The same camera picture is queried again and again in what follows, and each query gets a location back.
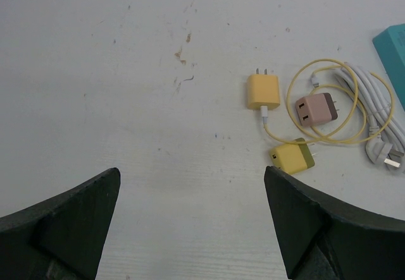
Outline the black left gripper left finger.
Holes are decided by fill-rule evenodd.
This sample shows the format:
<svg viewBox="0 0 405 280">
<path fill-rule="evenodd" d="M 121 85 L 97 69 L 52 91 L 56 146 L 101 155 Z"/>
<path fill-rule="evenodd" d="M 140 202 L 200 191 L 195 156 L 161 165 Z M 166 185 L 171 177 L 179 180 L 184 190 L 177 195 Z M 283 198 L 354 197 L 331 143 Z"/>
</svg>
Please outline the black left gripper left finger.
<svg viewBox="0 0 405 280">
<path fill-rule="evenodd" d="M 1 279 L 95 279 L 120 191 L 110 168 L 1 218 Z"/>
</svg>

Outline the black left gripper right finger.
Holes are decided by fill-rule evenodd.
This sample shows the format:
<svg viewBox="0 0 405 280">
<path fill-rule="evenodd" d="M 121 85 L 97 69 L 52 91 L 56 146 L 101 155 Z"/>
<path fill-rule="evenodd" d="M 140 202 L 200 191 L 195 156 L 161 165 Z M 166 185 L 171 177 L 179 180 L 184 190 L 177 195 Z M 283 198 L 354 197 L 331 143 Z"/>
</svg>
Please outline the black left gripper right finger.
<svg viewBox="0 0 405 280">
<path fill-rule="evenodd" d="M 289 279 L 404 279 L 404 221 L 268 166 L 264 183 Z"/>
</svg>

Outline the yellow plug adapter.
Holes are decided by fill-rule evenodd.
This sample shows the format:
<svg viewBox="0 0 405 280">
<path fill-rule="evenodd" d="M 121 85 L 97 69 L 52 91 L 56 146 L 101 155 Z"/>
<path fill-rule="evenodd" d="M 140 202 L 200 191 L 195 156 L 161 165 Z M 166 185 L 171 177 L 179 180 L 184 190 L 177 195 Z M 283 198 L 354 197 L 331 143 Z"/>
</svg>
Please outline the yellow plug adapter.
<svg viewBox="0 0 405 280">
<path fill-rule="evenodd" d="M 273 165 L 287 174 L 296 174 L 315 166 L 315 160 L 306 143 L 285 143 L 269 151 Z"/>
</svg>

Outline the beige pink plug adapter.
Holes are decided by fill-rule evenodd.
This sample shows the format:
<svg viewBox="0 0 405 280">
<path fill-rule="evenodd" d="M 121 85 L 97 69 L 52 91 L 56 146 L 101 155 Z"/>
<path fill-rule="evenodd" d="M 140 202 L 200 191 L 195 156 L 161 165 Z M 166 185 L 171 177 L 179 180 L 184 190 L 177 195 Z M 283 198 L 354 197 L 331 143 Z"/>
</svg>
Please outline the beige pink plug adapter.
<svg viewBox="0 0 405 280">
<path fill-rule="evenodd" d="M 330 93 L 307 95 L 295 103 L 299 122 L 303 127 L 323 125 L 338 118 Z"/>
</svg>

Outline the yellow usb charger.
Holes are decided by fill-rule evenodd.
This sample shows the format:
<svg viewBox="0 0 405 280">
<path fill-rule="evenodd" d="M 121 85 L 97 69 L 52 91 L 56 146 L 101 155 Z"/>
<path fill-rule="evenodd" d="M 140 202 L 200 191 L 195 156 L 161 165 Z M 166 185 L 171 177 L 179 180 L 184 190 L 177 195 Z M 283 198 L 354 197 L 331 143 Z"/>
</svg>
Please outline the yellow usb charger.
<svg viewBox="0 0 405 280">
<path fill-rule="evenodd" d="M 247 108 L 258 110 L 262 106 L 269 110 L 280 105 L 278 76 L 270 75 L 267 69 L 260 73 L 259 69 L 247 78 Z"/>
</svg>

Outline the teal power strip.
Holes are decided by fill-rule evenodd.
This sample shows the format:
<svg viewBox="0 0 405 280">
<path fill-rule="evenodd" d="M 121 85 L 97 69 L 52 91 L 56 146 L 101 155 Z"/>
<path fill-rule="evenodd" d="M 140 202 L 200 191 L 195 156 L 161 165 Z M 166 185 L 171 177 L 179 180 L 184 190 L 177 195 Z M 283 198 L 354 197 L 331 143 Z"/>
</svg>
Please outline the teal power strip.
<svg viewBox="0 0 405 280">
<path fill-rule="evenodd" d="M 392 25 L 372 40 L 390 82 L 404 109 L 404 24 Z"/>
</svg>

